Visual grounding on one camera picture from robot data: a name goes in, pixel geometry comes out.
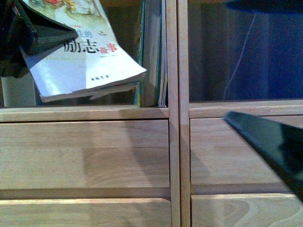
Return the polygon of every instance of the drawer front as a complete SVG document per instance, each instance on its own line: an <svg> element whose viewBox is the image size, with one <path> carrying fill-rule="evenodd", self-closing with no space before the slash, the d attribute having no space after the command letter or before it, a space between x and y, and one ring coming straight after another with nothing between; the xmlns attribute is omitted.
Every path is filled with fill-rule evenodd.
<svg viewBox="0 0 303 227"><path fill-rule="evenodd" d="M0 226L170 227L165 199L0 201Z"/></svg>
<svg viewBox="0 0 303 227"><path fill-rule="evenodd" d="M192 227L303 226L303 205L293 195L193 195Z"/></svg>
<svg viewBox="0 0 303 227"><path fill-rule="evenodd" d="M0 189L169 187L168 121L0 124Z"/></svg>
<svg viewBox="0 0 303 227"><path fill-rule="evenodd" d="M303 116L269 119L303 126ZM283 186L276 174L223 119L192 119L190 146L192 185Z"/></svg>

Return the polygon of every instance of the book cover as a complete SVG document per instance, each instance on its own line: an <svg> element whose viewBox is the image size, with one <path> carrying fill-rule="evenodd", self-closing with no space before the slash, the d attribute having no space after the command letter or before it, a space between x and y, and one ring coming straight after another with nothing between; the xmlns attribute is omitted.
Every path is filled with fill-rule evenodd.
<svg viewBox="0 0 303 227"><path fill-rule="evenodd" d="M25 57L42 101L99 96L104 88L143 79L146 69L117 43L97 0L23 0L39 13L74 28L78 38Z"/></svg>

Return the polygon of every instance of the wood grain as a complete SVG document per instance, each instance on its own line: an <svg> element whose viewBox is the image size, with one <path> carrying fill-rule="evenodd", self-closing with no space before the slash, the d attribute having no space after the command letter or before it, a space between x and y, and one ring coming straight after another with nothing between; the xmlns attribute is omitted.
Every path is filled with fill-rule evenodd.
<svg viewBox="0 0 303 227"><path fill-rule="evenodd" d="M138 6L141 0L100 0L104 7Z"/></svg>
<svg viewBox="0 0 303 227"><path fill-rule="evenodd" d="M194 103L189 105L190 118L223 117L228 111L259 116L303 114L303 100Z"/></svg>
<svg viewBox="0 0 303 227"><path fill-rule="evenodd" d="M161 119L168 117L168 108L138 108L134 105L0 109L0 122Z"/></svg>
<svg viewBox="0 0 303 227"><path fill-rule="evenodd" d="M169 187L168 121L0 124L0 189Z"/></svg>
<svg viewBox="0 0 303 227"><path fill-rule="evenodd" d="M303 116L269 119L303 127ZM191 183L193 185L254 184L268 189L282 181L222 119L191 119Z"/></svg>
<svg viewBox="0 0 303 227"><path fill-rule="evenodd" d="M178 0L181 226L190 226L190 150L187 0Z"/></svg>
<svg viewBox="0 0 303 227"><path fill-rule="evenodd" d="M179 156L179 89L177 2L166 1L167 71L169 103L169 164L171 226L180 227L180 156Z"/></svg>
<svg viewBox="0 0 303 227"><path fill-rule="evenodd" d="M192 227L299 227L303 205L293 195L192 196Z"/></svg>
<svg viewBox="0 0 303 227"><path fill-rule="evenodd" d="M165 199L0 201L0 226L170 227Z"/></svg>

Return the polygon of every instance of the white cable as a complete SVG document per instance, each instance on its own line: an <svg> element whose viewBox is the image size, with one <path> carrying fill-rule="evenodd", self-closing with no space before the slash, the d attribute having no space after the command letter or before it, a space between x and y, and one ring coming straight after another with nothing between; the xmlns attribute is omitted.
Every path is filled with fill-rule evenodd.
<svg viewBox="0 0 303 227"><path fill-rule="evenodd" d="M228 81L228 83L227 83L227 85L226 85L226 87L225 87L224 94L223 94L223 100L225 100L227 88L229 87L229 85L231 84L231 81L232 81L233 78L235 77L236 72L237 72L237 69L238 69L238 67L239 67L239 65L240 65L240 62L241 62L241 60L242 60L243 53L244 53L244 50L245 50L245 47L246 47L246 44L247 44L247 40L248 40L248 37L249 37L249 35L250 35L250 31L251 31L251 29L252 29L252 26L253 26L253 24L254 24L254 22L255 22L256 16L257 16L257 14L255 13L255 14L254 14L254 17L253 17L253 19L252 19L252 21L251 21L250 28L248 29L248 32L247 32L247 35L246 35L246 38L245 38L245 41L244 41L244 45L243 45L243 47L242 47L242 52L241 52L240 58L239 58L239 60L238 60L238 63L237 63L237 65L236 65L236 67L235 67L235 69L234 69L234 71L233 71L233 73L232 73L232 77L229 79L229 81Z"/></svg>

